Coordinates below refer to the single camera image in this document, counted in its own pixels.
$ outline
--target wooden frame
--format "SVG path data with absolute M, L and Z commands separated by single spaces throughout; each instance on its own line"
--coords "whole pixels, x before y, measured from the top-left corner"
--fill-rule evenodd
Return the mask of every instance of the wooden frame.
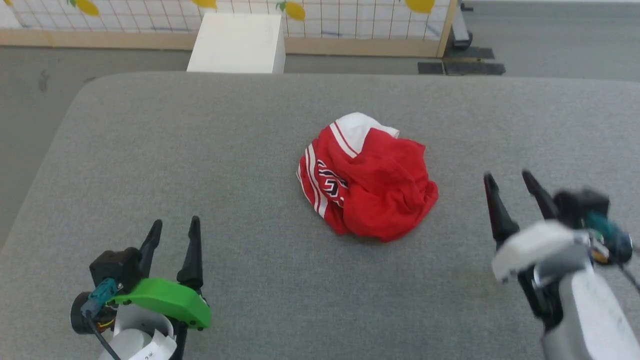
M 288 37 L 285 38 L 285 50 L 287 54 L 441 58 L 449 41 L 451 22 L 456 6 L 456 0 L 449 3 L 444 30 L 439 41 Z M 195 33 L 106 33 L 0 29 L 0 45 L 192 50 L 196 36 Z

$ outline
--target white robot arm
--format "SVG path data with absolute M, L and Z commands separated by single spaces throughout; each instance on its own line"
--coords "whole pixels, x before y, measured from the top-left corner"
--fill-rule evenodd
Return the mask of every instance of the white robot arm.
M 491 174 L 484 177 L 497 252 L 498 281 L 516 277 L 536 318 L 544 324 L 547 360 L 640 359 L 640 344 L 594 263 L 618 265 L 631 258 L 630 237 L 606 219 L 609 199 L 593 190 L 560 192 L 553 199 L 523 171 L 544 221 L 524 230 L 509 216 Z
M 504 281 L 533 268 L 532 288 L 559 313 L 545 329 L 547 360 L 640 359 L 640 345 L 607 282 L 591 265 L 589 234 L 555 220 L 538 222 L 509 237 L 496 253 L 493 273 Z

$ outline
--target black cable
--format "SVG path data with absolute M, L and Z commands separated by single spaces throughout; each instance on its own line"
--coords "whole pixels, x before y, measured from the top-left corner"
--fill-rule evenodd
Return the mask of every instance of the black cable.
M 625 266 L 622 265 L 621 263 L 618 263 L 618 267 L 620 268 L 622 275 L 624 275 L 627 278 L 627 280 L 629 280 L 633 284 L 633 286 L 636 288 L 638 293 L 640 293 L 640 284 L 638 283 L 636 278 L 633 276 L 633 274 L 631 274 L 629 270 L 627 270 Z
M 93 320 L 91 319 L 91 317 L 89 316 L 89 313 L 85 313 L 84 317 L 87 319 L 87 321 L 89 322 L 89 326 L 91 327 L 91 330 L 93 331 L 93 333 L 95 334 L 95 337 L 98 338 L 98 340 L 100 341 L 100 343 L 102 344 L 102 346 L 105 348 L 105 350 L 107 350 L 107 352 L 109 353 L 109 355 L 111 355 L 111 357 L 113 358 L 113 360 L 122 360 L 120 359 L 120 357 L 118 356 L 118 354 L 116 354 L 116 352 L 113 350 L 113 348 L 111 347 L 111 345 L 109 345 L 109 343 L 104 339 L 104 336 L 102 336 L 102 334 L 98 331 L 98 328 L 95 326 L 95 324 L 93 323 Z

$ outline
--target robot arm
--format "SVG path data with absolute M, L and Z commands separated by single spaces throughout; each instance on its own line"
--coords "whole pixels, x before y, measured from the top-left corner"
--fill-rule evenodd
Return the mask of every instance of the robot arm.
M 149 278 L 162 221 L 156 220 L 140 249 L 105 251 L 89 266 L 96 290 L 78 295 L 71 308 L 72 328 L 94 334 L 105 350 L 100 360 L 181 360 L 188 329 L 211 324 L 202 297 L 200 219 L 193 217 L 189 247 L 176 282 Z M 113 331 L 109 343 L 102 337 Z
M 627 318 L 593 269 L 594 263 L 621 266 L 631 258 L 628 235 L 602 221 L 608 199 L 592 190 L 561 192 L 552 199 L 531 173 L 524 171 L 523 177 L 546 219 L 524 230 L 506 211 L 491 174 L 484 177 L 497 243 L 492 268 L 498 281 L 517 277 L 534 316 L 544 324 L 545 358 L 640 359 L 640 345 Z

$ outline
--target red jersey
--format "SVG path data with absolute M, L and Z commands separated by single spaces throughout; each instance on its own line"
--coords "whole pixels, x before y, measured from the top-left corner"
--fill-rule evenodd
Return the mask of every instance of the red jersey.
M 389 242 L 409 233 L 438 200 L 425 146 L 361 113 L 345 115 L 313 140 L 296 175 L 314 210 L 338 234 Z

